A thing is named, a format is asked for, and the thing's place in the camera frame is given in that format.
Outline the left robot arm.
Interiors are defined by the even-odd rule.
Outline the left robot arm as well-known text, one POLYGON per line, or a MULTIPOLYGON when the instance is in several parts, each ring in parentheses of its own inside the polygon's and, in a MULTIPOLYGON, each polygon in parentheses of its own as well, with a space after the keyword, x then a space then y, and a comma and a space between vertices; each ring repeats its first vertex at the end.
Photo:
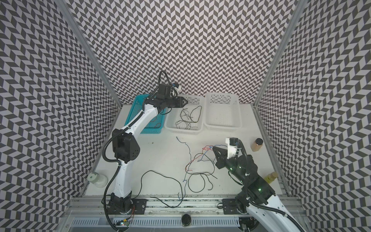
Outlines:
POLYGON ((102 149, 102 158, 108 163, 116 163, 117 169, 106 185, 102 197, 105 217, 116 232, 121 232, 109 217, 109 208, 119 213, 134 213, 131 187, 128 186, 133 161, 139 156, 137 138, 148 123, 167 108, 182 108, 188 104, 178 95, 178 83, 171 83, 167 73, 159 72, 157 87, 142 103, 140 112, 121 129, 115 129, 112 137, 102 149))

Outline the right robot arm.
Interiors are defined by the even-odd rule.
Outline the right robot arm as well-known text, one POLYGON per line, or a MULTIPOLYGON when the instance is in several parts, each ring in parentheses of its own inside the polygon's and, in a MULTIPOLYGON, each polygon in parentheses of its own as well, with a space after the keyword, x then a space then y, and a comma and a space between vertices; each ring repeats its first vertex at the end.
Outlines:
POLYGON ((304 232, 274 189, 258 174, 258 166, 242 141, 231 137, 226 143, 226 149, 213 147, 215 165, 218 169, 226 168, 242 186, 235 196, 237 212, 252 216, 269 232, 304 232))

